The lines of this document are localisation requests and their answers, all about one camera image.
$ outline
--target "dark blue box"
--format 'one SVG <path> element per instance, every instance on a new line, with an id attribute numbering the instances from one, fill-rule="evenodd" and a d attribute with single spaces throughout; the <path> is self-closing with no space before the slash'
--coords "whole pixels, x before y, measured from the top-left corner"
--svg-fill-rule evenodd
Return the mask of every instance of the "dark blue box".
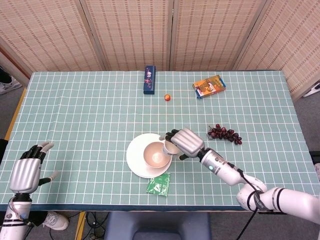
<path id="1" fill-rule="evenodd" d="M 155 94 L 156 66 L 148 65 L 144 69 L 143 94 Z"/>

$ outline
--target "green packet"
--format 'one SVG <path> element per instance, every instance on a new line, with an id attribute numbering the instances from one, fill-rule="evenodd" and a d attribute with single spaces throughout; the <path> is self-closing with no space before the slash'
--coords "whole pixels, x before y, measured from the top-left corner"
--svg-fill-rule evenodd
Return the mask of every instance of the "green packet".
<path id="1" fill-rule="evenodd" d="M 162 196 L 168 195 L 170 182 L 170 173 L 164 173 L 160 176 L 150 178 L 146 192 Z"/>

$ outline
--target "robotic hand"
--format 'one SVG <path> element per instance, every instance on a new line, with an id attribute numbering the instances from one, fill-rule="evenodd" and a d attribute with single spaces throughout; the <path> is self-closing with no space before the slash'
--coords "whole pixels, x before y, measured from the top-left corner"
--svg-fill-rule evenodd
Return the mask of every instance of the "robotic hand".
<path id="1" fill-rule="evenodd" d="M 49 142 L 34 145 L 29 151 L 24 152 L 19 160 L 15 161 L 10 179 L 10 189 L 15 195 L 9 200 L 0 240 L 22 240 L 25 238 L 28 226 L 34 226 L 28 220 L 32 204 L 30 194 L 38 186 L 53 181 L 58 174 L 54 172 L 50 177 L 39 179 L 42 163 L 53 146 L 54 144 Z"/>
<path id="2" fill-rule="evenodd" d="M 200 159 L 200 162 L 229 186 L 244 184 L 236 195 L 239 204 L 250 211 L 280 211 L 320 224 L 319 199 L 305 192 L 267 186 L 259 179 L 246 175 L 211 148 L 205 148 L 204 141 L 188 128 L 173 129 L 165 139 L 173 143 L 184 154 L 179 158 Z"/>

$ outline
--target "table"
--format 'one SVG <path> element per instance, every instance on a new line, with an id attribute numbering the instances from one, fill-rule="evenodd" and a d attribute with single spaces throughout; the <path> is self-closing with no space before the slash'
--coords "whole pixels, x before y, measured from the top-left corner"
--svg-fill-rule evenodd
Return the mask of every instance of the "table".
<path id="1" fill-rule="evenodd" d="M 192 83 L 220 74 L 226 91 L 196 99 Z M 126 163 L 130 141 L 188 127 L 226 160 L 278 186 L 312 195 L 320 184 L 282 71 L 156 73 L 143 94 L 142 71 L 35 72 L 0 166 L 0 208 L 12 196 L 10 174 L 32 145 L 54 142 L 41 176 L 60 175 L 32 194 L 34 210 L 242 210 L 230 187 L 196 159 L 174 159 L 167 197 Z M 171 95 L 165 101 L 165 94 Z M 243 144 L 208 140 L 208 125 L 235 129 Z"/>

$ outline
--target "white sneaker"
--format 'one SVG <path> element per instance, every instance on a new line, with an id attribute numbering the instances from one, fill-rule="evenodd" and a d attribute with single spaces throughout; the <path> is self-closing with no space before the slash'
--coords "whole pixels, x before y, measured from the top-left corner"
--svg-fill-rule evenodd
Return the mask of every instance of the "white sneaker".
<path id="1" fill-rule="evenodd" d="M 21 88 L 22 85 L 13 77 L 11 77 L 10 83 L 3 83 L 0 81 L 0 95 L 6 94 L 12 90 Z"/>
<path id="2" fill-rule="evenodd" d="M 69 226 L 69 220 L 55 211 L 48 211 L 48 214 L 42 224 L 48 228 L 59 231 L 65 230 Z"/>

